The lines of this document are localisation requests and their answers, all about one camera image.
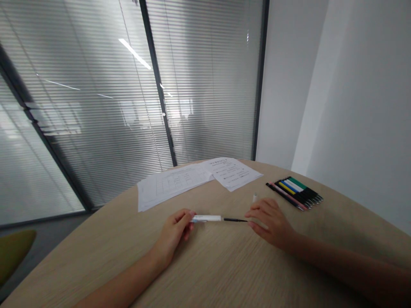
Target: white pen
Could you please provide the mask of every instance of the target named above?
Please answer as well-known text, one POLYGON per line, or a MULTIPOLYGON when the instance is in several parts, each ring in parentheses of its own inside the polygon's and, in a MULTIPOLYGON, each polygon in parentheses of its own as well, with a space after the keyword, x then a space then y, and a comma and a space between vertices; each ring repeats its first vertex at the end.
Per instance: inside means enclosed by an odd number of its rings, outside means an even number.
POLYGON ((236 218, 223 218, 220 215, 194 215, 191 222, 209 222, 209 221, 233 221, 233 222, 247 222, 247 220, 236 218))

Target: hand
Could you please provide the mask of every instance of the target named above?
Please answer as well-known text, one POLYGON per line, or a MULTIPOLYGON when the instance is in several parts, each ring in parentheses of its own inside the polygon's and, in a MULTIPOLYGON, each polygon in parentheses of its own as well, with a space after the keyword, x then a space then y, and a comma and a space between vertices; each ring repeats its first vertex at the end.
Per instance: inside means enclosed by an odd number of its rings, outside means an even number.
POLYGON ((181 239, 188 240, 194 223, 190 222, 196 213, 188 209, 181 209, 167 218, 157 242, 152 248, 155 257, 159 259, 163 268, 166 268, 173 259, 174 251, 181 239))
POLYGON ((251 206, 245 217, 254 217, 263 222, 268 229, 252 221, 248 222, 248 225, 260 237, 282 250, 291 247, 298 237, 298 233, 292 228, 273 199, 260 199, 251 206))

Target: floor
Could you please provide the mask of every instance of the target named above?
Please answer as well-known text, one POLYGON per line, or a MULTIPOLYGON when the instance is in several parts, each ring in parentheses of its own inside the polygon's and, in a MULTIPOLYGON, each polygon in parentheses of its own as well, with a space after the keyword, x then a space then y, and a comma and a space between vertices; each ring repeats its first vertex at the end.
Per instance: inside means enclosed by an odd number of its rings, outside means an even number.
POLYGON ((49 254, 65 237, 67 237, 91 214, 58 218, 50 221, 37 222, 29 225, 0 230, 0 237, 34 229, 37 237, 29 253, 17 268, 13 276, 0 289, 0 303, 23 281, 23 279, 49 254))

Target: wooden table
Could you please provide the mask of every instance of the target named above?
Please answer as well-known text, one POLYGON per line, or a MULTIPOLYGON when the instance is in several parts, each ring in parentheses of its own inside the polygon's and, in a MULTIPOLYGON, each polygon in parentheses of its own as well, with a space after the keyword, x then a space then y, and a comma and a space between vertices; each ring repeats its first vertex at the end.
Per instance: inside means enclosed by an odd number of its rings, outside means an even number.
MULTIPOLYGON (((275 166, 243 161, 263 177, 229 192, 217 181, 138 213, 137 186, 123 192, 64 239, 1 308, 70 307, 143 256, 165 219, 182 207, 243 217, 254 192, 277 200, 299 232, 411 268, 411 238, 340 193, 275 166), (294 176, 324 197, 296 210, 265 186, 294 176)), ((366 300, 334 278, 274 248, 246 223, 198 224, 170 267, 135 307, 360 307, 366 300)))

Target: horizontal blinds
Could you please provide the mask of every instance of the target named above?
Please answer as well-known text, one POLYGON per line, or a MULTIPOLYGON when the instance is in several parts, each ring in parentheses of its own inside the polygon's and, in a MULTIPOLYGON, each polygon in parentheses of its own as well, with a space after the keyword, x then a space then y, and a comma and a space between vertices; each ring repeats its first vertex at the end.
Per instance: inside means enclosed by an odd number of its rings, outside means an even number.
POLYGON ((0 225, 84 211, 0 78, 0 225))
POLYGON ((173 166, 137 3, 2 0, 34 117, 99 207, 173 166))
POLYGON ((251 159, 262 0, 147 0, 178 164, 251 159))

